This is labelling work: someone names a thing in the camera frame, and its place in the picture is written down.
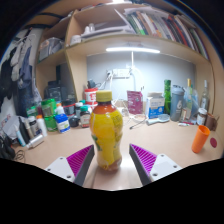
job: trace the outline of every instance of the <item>bottle label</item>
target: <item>bottle label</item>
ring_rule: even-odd
[[[205,108],[205,105],[206,105],[206,99],[202,98],[202,100],[201,100],[201,108]]]
[[[90,114],[83,115],[80,117],[81,126],[83,128],[89,127]]]
[[[90,129],[98,150],[97,161],[105,170],[121,159],[122,128],[123,118],[118,110],[106,114],[91,113]]]

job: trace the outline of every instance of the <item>white wall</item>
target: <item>white wall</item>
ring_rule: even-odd
[[[103,83],[106,79],[106,70],[126,68],[131,66],[132,58],[130,52],[105,53],[87,57],[87,76],[95,83]],[[134,65],[137,67],[144,79],[143,100],[146,100],[148,92],[163,92],[164,80],[170,79],[171,85],[187,87],[187,79],[195,84],[194,64],[182,59],[161,54],[134,53]],[[138,73],[136,74],[137,87],[139,85]],[[113,99],[127,100],[127,90],[135,90],[135,78],[114,79],[112,81]],[[105,89],[110,89],[109,81]]]

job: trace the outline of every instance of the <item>jar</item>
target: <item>jar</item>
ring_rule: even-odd
[[[59,133],[65,133],[70,130],[68,117],[65,114],[58,114],[55,117]]]
[[[204,125],[206,117],[207,117],[207,110],[204,108],[199,108],[197,116],[197,124]]]
[[[54,116],[50,116],[50,117],[45,117],[44,118],[47,130],[50,132],[56,131],[57,130],[57,124],[56,121],[54,119]]]
[[[75,114],[75,99],[67,99],[62,101],[62,107],[64,108],[65,114],[70,117]]]
[[[80,107],[80,110],[81,110],[80,112],[81,127],[88,128],[90,120],[90,112],[88,111],[88,106],[82,106]]]

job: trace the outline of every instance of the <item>orange juice bottle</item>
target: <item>orange juice bottle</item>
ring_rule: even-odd
[[[120,142],[123,118],[120,111],[111,104],[111,100],[111,91],[97,91],[98,105],[90,116],[90,130],[97,147],[97,163],[107,171],[117,170],[122,161]]]

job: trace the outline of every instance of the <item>desk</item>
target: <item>desk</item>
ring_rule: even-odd
[[[222,143],[214,131],[210,132],[203,149],[195,154],[191,144],[196,134],[197,125],[187,127],[178,126],[177,122],[157,123],[151,126],[134,125],[130,121],[123,127],[123,137],[120,145],[122,153],[121,167],[116,172],[106,172],[98,167],[95,156],[90,164],[83,187],[102,190],[122,190],[142,187],[134,162],[129,155],[129,144],[140,146],[154,154],[164,153],[182,168],[190,165],[219,159],[223,153]],[[217,147],[213,148],[210,139],[217,140]],[[26,163],[45,169],[60,156],[68,157],[73,153],[92,145],[93,140],[89,128],[71,128],[70,131],[59,134],[48,132],[44,142],[33,149],[18,146],[15,151],[25,150]]]

